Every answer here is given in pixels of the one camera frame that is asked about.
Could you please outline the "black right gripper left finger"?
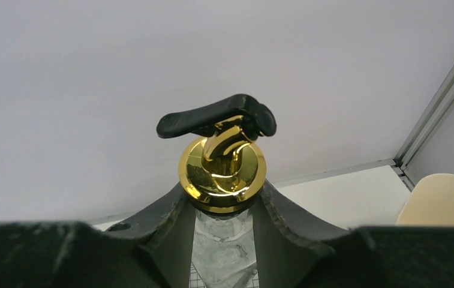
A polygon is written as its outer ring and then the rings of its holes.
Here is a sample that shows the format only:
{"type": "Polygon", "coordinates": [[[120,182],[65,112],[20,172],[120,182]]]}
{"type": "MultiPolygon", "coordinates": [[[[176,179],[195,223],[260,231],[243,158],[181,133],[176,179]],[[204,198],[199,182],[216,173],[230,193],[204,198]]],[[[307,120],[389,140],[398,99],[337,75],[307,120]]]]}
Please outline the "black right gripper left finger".
{"type": "Polygon", "coordinates": [[[0,287],[187,287],[195,210],[184,189],[102,231],[0,222],[0,287]]]}

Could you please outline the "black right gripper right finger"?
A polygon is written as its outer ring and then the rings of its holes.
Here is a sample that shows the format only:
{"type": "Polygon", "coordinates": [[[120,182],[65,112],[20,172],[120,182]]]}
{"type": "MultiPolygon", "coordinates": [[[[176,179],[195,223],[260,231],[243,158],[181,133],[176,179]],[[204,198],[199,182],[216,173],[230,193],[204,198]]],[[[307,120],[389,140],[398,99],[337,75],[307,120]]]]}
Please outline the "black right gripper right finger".
{"type": "Polygon", "coordinates": [[[252,213],[261,287],[454,287],[454,227],[345,230],[270,182],[252,213]]]}

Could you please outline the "clear glass oil bottle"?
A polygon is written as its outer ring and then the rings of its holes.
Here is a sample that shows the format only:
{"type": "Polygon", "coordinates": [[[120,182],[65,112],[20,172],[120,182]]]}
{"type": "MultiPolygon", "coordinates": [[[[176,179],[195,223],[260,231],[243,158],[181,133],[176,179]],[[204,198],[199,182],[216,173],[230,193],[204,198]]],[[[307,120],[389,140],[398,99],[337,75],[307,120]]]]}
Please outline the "clear glass oil bottle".
{"type": "Polygon", "coordinates": [[[272,112],[246,94],[159,120],[162,139],[197,135],[178,165],[179,182],[196,209],[195,266],[218,274],[257,269],[251,207],[266,179],[266,161],[256,141],[276,128],[272,112]]]}

